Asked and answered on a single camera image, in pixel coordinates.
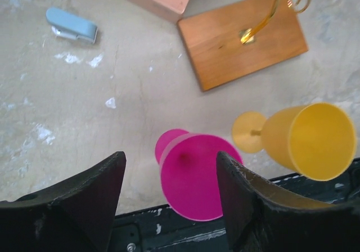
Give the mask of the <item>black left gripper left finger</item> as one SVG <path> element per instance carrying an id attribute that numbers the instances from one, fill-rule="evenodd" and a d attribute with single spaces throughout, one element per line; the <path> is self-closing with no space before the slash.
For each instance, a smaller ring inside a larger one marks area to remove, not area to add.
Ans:
<path id="1" fill-rule="evenodd" d="M 118 151 L 57 184 L 1 201 L 1 251 L 107 251 L 125 167 Z"/>

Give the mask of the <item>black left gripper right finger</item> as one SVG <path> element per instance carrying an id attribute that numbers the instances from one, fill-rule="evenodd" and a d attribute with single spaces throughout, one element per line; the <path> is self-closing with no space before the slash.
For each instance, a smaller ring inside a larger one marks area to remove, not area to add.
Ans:
<path id="1" fill-rule="evenodd" d="M 359 160 L 338 181 L 267 180 L 225 152 L 216 158 L 233 251 L 358 251 Z"/>

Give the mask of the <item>pink plastic goblet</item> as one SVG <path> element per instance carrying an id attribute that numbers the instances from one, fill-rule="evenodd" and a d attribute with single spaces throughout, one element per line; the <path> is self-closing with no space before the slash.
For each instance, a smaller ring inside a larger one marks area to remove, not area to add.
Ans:
<path id="1" fill-rule="evenodd" d="M 222 217 L 216 169 L 220 151 L 243 163 L 234 146 L 218 136 L 171 129 L 159 137 L 155 157 L 161 189 L 177 214 L 198 222 Z"/>

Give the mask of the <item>gold wire wine glass rack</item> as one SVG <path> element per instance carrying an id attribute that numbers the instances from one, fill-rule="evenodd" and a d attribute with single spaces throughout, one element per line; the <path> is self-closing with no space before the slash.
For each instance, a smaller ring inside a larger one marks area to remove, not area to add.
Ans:
<path id="1" fill-rule="evenodd" d="M 177 22 L 203 92 L 298 57 L 309 47 L 299 14 L 316 0 L 243 0 Z"/>

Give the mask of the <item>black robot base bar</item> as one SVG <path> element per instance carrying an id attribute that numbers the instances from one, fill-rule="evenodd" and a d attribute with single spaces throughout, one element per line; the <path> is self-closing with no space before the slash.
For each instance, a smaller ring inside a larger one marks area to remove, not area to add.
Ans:
<path id="1" fill-rule="evenodd" d="M 344 203 L 359 197 L 359 159 L 331 181 L 317 182 L 292 173 L 271 182 L 311 199 Z M 229 245 L 222 218 L 194 222 L 169 205 L 160 205 L 117 215 L 108 251 L 229 251 Z"/>

